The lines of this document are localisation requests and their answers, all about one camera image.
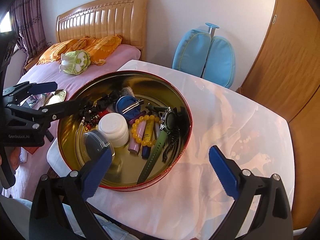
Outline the wooden wardrobe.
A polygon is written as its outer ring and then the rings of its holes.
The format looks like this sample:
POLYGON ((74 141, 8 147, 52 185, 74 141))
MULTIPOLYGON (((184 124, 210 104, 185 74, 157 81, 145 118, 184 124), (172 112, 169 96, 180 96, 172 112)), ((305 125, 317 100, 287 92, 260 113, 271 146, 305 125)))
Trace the wooden wardrobe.
POLYGON ((293 227, 306 228, 319 210, 319 19, 307 0, 276 0, 238 92, 288 122, 296 173, 293 227))

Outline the green cabbage plush toy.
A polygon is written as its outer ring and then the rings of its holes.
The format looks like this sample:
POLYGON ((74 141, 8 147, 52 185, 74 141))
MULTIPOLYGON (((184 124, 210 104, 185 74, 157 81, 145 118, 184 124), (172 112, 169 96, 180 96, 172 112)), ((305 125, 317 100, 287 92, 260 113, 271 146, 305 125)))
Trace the green cabbage plush toy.
POLYGON ((80 75, 90 64, 90 56, 84 50, 70 51, 61 54, 59 71, 69 75, 80 75))

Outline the gold tin lid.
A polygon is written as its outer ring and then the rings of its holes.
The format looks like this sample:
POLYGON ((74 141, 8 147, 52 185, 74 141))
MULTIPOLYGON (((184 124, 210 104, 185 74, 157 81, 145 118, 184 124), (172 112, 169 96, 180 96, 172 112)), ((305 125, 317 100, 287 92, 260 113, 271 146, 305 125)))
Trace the gold tin lid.
POLYGON ((57 89, 55 92, 50 93, 50 95, 46 98, 44 101, 44 106, 64 102, 66 98, 67 91, 65 89, 57 89))

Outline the pink lipstick tube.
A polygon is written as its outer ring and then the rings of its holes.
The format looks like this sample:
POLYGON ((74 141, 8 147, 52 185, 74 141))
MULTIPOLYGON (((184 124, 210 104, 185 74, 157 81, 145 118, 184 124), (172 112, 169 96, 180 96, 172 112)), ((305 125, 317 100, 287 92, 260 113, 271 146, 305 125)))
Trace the pink lipstick tube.
POLYGON ((132 136, 129 142, 128 150, 130 153, 138 154, 142 142, 142 137, 146 127, 146 121, 142 120, 140 123, 134 123, 132 126, 132 136))

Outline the light blue chair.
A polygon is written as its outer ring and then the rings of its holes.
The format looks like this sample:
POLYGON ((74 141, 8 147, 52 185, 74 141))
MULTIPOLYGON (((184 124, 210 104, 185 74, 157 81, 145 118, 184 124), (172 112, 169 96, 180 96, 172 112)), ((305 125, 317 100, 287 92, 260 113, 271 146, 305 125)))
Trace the light blue chair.
POLYGON ((236 72, 231 43, 215 31, 219 26, 206 23, 208 30, 191 29, 180 40, 172 69, 230 88, 236 72))

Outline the black pearl bow clip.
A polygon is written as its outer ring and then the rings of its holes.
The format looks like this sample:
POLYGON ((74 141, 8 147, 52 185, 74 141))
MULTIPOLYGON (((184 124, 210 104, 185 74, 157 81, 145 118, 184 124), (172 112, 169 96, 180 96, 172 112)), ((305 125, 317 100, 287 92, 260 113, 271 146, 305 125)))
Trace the black pearl bow clip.
POLYGON ((102 97, 96 101, 87 101, 81 104, 79 114, 81 115, 81 124, 85 130, 89 131, 97 126, 100 120, 97 119, 97 113, 108 110, 109 113, 115 112, 115 105, 120 98, 120 93, 113 90, 110 94, 103 94, 102 97))

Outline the orange pillow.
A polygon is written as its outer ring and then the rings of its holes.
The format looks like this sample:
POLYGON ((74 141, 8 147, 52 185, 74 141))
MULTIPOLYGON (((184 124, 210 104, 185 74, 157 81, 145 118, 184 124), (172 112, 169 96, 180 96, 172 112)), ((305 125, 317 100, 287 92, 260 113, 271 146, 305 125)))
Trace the orange pillow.
POLYGON ((82 37, 71 39, 50 46, 39 58, 37 64, 45 64, 61 60, 61 55, 77 50, 84 50, 92 64, 103 65, 106 59, 121 45, 123 38, 120 35, 103 38, 82 37))

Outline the clear round compact case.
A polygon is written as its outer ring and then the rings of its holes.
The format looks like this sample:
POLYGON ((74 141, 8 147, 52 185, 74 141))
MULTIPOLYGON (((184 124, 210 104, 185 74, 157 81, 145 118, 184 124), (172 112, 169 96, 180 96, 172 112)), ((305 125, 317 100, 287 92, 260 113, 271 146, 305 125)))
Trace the clear round compact case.
POLYGON ((93 129, 82 135, 82 140, 85 145, 87 155, 91 160, 97 161, 104 150, 110 150, 112 160, 114 159, 115 152, 111 143, 108 141, 106 135, 98 129, 93 129))

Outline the wooden bed headboard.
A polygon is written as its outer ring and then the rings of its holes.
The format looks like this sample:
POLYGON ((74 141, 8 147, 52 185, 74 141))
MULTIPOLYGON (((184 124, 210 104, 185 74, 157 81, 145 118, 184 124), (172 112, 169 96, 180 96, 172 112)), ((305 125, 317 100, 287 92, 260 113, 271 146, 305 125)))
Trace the wooden bed headboard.
POLYGON ((95 0, 80 5, 57 16, 56 40, 120 35, 123 44, 140 50, 140 59, 144 61, 148 1, 95 0))

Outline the white round jar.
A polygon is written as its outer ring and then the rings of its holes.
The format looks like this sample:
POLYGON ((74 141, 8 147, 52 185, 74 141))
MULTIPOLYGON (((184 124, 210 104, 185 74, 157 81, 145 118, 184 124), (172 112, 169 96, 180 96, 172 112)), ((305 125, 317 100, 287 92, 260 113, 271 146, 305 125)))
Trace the white round jar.
POLYGON ((108 113, 98 123, 98 130, 107 137, 114 148, 124 146, 129 138, 126 119, 119 113, 108 113))

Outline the purple curtain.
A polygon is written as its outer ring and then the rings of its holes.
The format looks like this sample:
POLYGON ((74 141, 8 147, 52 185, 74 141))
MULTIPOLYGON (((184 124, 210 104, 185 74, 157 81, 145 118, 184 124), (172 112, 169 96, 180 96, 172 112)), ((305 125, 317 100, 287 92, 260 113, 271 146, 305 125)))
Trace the purple curtain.
POLYGON ((18 49, 30 60, 47 46, 40 0, 15 0, 9 15, 11 28, 18 35, 18 49))

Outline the purple small tube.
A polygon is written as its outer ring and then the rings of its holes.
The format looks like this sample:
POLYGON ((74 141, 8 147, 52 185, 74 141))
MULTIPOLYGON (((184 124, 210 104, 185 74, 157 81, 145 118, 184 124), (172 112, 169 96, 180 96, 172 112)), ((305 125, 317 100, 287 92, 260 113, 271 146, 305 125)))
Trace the purple small tube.
POLYGON ((145 116, 145 115, 146 115, 146 111, 140 112, 137 116, 135 116, 133 119, 129 121, 129 125, 134 124, 136 120, 138 120, 141 116, 145 116))

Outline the red lipstick case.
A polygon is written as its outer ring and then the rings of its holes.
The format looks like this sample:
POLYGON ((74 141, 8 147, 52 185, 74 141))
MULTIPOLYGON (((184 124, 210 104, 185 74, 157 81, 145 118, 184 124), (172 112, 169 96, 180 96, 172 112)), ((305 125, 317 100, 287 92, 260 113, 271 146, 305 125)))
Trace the red lipstick case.
POLYGON ((105 115, 107 115, 109 113, 109 111, 106 109, 104 111, 100 111, 97 113, 97 119, 100 120, 102 117, 104 117, 105 115))

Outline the round gold tin box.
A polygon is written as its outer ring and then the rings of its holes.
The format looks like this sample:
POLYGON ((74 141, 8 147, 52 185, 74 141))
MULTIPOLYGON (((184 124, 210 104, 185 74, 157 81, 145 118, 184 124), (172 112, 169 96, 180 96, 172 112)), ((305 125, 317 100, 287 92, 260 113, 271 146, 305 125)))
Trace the round gold tin box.
MULTIPOLYGON (((185 134, 181 133, 177 147, 169 152, 167 162, 163 163, 162 154, 169 144, 168 138, 166 139, 155 166, 147 180, 141 184, 137 184, 137 180, 147 159, 142 158, 142 145, 140 146, 138 154, 129 152, 128 147, 132 136, 133 124, 129 125, 129 121, 126 121, 130 138, 124 146, 119 148, 113 147, 115 156, 100 186, 116 191, 137 191, 157 183, 177 163, 190 139, 193 120, 186 100, 171 83, 159 76, 137 70, 112 72, 97 77, 78 89, 70 100, 80 99, 81 103, 96 101, 100 99, 104 93, 110 94, 113 90, 120 92, 124 87, 131 87, 135 97, 144 100, 140 112, 146 111, 146 115, 141 116, 135 123, 138 124, 142 120, 148 121, 149 119, 155 121, 151 150, 159 137, 159 127, 161 123, 161 113, 155 111, 153 107, 170 106, 171 108, 176 107, 177 109, 184 107, 188 114, 188 131, 185 134)), ((98 129, 98 124, 89 131, 93 129, 98 129)), ((71 170, 82 170, 89 166, 88 162, 93 161, 87 155, 82 140, 82 135, 86 132, 88 131, 85 130, 81 124, 79 111, 61 119, 58 123, 57 141, 59 151, 71 170)))

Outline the blue plush hair clip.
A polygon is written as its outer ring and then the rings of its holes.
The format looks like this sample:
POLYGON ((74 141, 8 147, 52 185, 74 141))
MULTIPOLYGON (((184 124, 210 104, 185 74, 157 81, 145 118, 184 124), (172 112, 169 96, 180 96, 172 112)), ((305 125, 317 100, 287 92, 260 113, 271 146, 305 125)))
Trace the blue plush hair clip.
POLYGON ((140 114, 143 99, 135 97, 131 87, 124 87, 120 91, 120 98, 116 102, 115 110, 122 115, 126 121, 130 121, 140 114))

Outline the green digital wristwatch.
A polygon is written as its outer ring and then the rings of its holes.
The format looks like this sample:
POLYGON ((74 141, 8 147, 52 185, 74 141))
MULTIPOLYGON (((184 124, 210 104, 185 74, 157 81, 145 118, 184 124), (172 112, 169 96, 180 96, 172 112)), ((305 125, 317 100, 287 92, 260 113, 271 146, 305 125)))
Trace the green digital wristwatch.
POLYGON ((168 135, 175 128, 176 115, 170 106, 168 107, 153 107, 153 109, 159 113, 162 113, 160 118, 160 134, 156 140, 156 144, 151 150, 150 156, 144 165, 141 174, 137 180, 137 184, 144 183, 150 175, 153 167, 155 166, 164 146, 164 143, 168 135))

